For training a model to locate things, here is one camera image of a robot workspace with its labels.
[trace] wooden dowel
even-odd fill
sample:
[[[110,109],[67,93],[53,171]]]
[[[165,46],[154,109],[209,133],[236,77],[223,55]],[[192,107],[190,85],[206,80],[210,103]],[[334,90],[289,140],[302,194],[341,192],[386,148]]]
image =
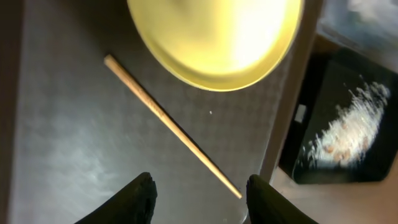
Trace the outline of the wooden dowel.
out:
[[[112,57],[107,55],[105,57],[105,65],[115,73],[124,84],[126,84],[130,90],[138,96],[138,98],[147,105],[147,107],[197,156],[202,163],[204,163],[214,175],[219,178],[227,188],[232,191],[238,198],[242,198],[240,191],[221,173],[221,171],[215,166],[204,153],[196,147],[196,145],[185,135],[183,131],[163,112],[163,110],[157,105],[157,103],[142,89],[142,87],[128,74],[125,69]]]

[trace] black tray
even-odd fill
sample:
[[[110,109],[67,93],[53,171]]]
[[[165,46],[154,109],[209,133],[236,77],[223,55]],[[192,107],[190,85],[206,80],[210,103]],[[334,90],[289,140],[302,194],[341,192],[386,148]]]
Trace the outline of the black tray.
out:
[[[378,82],[388,87],[391,96],[384,108],[379,131],[364,160],[342,168],[310,166],[302,149],[317,133],[328,128],[338,117],[336,105],[348,107],[348,90],[363,88],[364,83]],[[301,123],[292,120],[279,166],[298,184],[370,182],[384,179],[398,150],[394,128],[398,127],[398,76],[348,49],[334,55],[313,55],[296,105],[307,110]]]

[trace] white powder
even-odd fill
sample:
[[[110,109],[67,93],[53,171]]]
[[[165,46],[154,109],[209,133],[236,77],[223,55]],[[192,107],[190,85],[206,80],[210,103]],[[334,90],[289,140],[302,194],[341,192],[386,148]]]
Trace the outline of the white powder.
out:
[[[389,90],[382,84],[365,84],[365,90],[356,89],[349,108],[338,110],[339,118],[329,123],[329,129],[322,130],[310,141],[308,158],[339,163],[347,166],[359,161],[372,145],[379,129]]]

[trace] gray surface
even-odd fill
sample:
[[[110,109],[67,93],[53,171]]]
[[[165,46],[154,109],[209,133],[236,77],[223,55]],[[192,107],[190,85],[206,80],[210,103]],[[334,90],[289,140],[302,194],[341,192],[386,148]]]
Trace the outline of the gray surface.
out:
[[[153,58],[125,1],[29,0],[11,223],[73,223],[144,171],[159,194],[153,223],[241,223],[245,199],[229,192],[103,65],[108,51],[243,194],[249,175],[259,173],[290,56],[254,86],[203,91]]]

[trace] wooden chopstick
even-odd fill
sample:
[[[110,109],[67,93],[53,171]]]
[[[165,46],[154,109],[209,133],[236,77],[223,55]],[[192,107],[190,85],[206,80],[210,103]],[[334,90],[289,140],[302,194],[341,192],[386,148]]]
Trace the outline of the wooden chopstick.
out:
[[[219,178],[222,183],[229,188],[237,198],[242,198],[240,191],[228,180],[228,178],[207,158],[204,153],[196,147],[196,145],[188,138],[187,135],[164,113],[162,108],[145,92],[144,89],[128,74],[125,69],[112,57],[107,55],[105,57],[105,65],[115,73],[130,90],[138,96],[138,98],[154,113],[156,116],[183,142],[193,153],[197,156],[202,163],[204,163],[209,170]]]

